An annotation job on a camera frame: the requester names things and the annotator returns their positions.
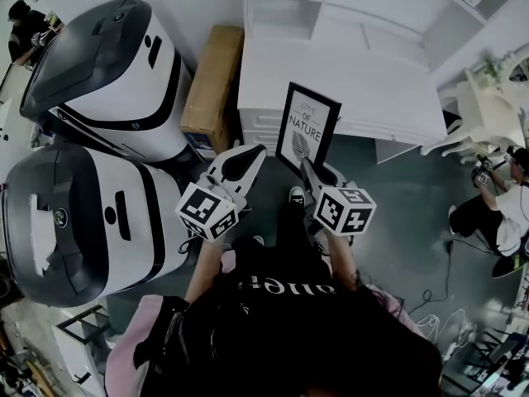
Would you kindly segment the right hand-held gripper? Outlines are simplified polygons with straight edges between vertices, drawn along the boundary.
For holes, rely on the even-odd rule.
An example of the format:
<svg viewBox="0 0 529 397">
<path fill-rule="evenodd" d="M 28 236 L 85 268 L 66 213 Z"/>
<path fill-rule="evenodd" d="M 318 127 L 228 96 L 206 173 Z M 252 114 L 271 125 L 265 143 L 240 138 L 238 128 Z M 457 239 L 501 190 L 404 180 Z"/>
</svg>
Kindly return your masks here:
<svg viewBox="0 0 529 397">
<path fill-rule="evenodd" d="M 312 165 L 303 158 L 300 173 L 305 190 L 315 199 L 312 218 L 338 237 L 366 233 L 377 204 L 365 189 L 344 183 L 344 175 L 327 163 Z"/>
</svg>

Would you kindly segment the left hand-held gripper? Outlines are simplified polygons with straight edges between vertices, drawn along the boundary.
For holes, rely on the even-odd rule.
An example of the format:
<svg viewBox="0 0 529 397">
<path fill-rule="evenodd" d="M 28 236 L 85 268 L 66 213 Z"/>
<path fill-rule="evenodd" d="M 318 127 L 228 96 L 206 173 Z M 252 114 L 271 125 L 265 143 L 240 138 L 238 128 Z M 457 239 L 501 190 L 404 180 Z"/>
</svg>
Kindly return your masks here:
<svg viewBox="0 0 529 397">
<path fill-rule="evenodd" d="M 216 161 L 190 183 L 175 212 L 183 225 L 208 242 L 223 237 L 247 209 L 246 194 L 266 157 L 262 144 L 243 145 L 222 152 Z"/>
</svg>

